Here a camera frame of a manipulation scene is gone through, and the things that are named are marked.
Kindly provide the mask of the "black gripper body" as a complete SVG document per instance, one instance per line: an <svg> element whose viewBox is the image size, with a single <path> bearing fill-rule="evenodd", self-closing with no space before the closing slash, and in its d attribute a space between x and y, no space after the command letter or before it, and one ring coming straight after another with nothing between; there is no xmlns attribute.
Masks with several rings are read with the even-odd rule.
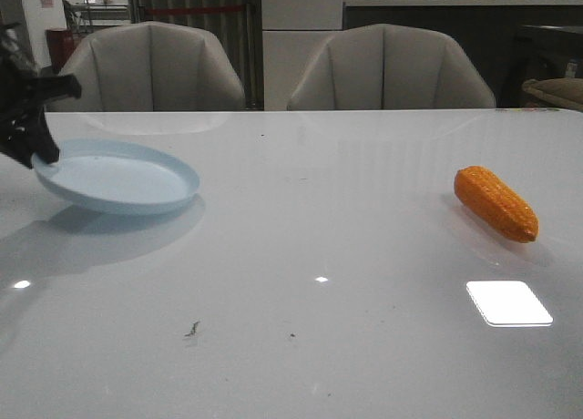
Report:
<svg viewBox="0 0 583 419"><path fill-rule="evenodd" d="M26 111L34 94L37 68L16 35L18 23L1 24L1 152L20 164L30 164Z"/></svg>

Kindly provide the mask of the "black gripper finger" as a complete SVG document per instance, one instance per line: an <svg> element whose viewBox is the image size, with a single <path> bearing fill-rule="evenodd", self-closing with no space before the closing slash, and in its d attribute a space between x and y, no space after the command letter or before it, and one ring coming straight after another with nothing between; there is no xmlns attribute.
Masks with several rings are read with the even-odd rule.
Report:
<svg viewBox="0 0 583 419"><path fill-rule="evenodd" d="M26 144L29 161L33 156L40 157L46 164L59 161L60 149L51 135L43 108L34 111L26 122Z"/></svg>
<svg viewBox="0 0 583 419"><path fill-rule="evenodd" d="M74 75L34 77L27 90L35 101L53 101L68 97L79 99L82 87Z"/></svg>

